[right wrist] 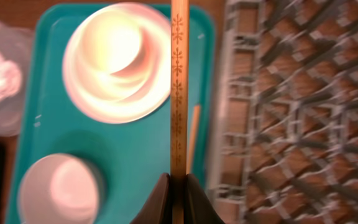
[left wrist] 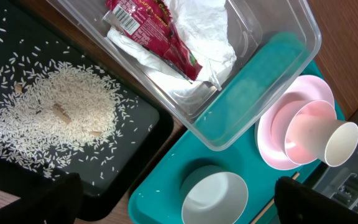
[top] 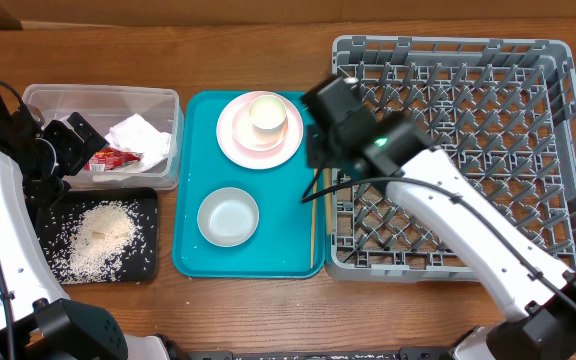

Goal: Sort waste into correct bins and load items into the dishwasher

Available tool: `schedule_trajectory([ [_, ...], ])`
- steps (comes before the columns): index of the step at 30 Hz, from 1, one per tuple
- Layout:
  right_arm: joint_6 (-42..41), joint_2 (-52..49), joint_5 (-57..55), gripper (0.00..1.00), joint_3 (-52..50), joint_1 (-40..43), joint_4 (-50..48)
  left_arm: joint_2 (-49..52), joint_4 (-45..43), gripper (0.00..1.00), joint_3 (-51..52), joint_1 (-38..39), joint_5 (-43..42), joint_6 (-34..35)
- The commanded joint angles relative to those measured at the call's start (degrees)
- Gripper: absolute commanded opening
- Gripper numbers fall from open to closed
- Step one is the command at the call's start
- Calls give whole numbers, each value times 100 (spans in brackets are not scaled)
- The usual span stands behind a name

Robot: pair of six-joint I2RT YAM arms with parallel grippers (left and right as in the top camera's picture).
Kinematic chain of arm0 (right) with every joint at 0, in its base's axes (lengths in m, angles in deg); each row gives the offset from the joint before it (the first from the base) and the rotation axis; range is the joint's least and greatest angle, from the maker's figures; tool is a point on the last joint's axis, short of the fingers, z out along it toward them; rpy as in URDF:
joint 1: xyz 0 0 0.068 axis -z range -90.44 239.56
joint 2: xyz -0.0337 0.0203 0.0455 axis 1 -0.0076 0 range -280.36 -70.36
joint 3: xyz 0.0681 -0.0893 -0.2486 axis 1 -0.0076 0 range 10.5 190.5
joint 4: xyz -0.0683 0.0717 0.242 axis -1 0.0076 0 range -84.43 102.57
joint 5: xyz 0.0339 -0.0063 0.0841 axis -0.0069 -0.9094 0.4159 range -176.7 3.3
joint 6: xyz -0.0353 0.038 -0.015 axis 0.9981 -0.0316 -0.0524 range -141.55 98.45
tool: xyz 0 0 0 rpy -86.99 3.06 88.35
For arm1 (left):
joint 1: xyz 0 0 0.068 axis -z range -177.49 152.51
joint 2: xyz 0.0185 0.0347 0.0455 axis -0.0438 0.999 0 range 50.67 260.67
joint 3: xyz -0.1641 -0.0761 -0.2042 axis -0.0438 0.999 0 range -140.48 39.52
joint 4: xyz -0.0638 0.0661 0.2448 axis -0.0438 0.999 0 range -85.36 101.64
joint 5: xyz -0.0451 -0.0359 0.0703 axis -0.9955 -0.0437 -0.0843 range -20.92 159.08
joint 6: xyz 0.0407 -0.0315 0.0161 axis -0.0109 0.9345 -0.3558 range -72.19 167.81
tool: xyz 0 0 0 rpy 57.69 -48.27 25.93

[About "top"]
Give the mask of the red snack wrapper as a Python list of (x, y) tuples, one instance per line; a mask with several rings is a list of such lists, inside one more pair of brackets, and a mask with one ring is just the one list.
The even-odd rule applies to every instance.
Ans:
[(96, 152), (84, 165), (86, 171), (106, 172), (141, 161), (139, 153), (106, 147)]

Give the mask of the wooden chopstick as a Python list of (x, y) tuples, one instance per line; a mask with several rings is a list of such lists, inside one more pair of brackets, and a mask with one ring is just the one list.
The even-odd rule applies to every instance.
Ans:
[[(331, 169), (325, 168), (323, 170), (323, 177), (324, 177), (324, 185), (325, 189), (329, 188), (332, 185), (331, 180)], [(332, 199), (331, 194), (328, 193), (324, 195), (324, 205), (325, 205), (325, 216), (326, 216), (326, 234), (330, 236), (332, 234)]]
[[(312, 194), (317, 193), (318, 190), (318, 170), (314, 170), (314, 183), (312, 187)], [(315, 258), (315, 244), (316, 244), (316, 228), (317, 228), (317, 205), (316, 199), (311, 201), (312, 212), (311, 212), (311, 237), (310, 237), (310, 269), (314, 269), (314, 258)]]

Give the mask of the white napkin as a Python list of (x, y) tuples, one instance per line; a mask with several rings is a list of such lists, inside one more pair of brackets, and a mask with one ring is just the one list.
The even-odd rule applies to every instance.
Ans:
[(142, 158), (140, 162), (100, 172), (94, 177), (96, 182), (124, 180), (151, 170), (168, 157), (172, 135), (157, 130), (141, 115), (134, 114), (112, 126), (104, 138), (108, 142), (106, 147), (139, 153)]

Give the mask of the grey bowl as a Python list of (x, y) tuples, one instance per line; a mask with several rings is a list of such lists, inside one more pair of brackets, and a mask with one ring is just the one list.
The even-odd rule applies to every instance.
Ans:
[(260, 220), (259, 208), (246, 191), (224, 187), (210, 193), (200, 204), (197, 225), (211, 244), (228, 248), (248, 241)]

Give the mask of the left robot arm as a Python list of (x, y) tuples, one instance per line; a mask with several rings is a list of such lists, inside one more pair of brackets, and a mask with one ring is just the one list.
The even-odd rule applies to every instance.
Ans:
[(73, 301), (35, 232), (105, 139), (77, 112), (44, 124), (0, 94), (0, 359), (183, 359), (169, 338), (122, 332), (105, 309)]

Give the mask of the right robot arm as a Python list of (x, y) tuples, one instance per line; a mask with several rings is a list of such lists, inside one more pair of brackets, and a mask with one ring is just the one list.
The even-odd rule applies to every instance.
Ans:
[(568, 359), (576, 353), (576, 272), (524, 236), (402, 113), (308, 109), (325, 159), (428, 226), (469, 267), (503, 322), (464, 334), (445, 359)]

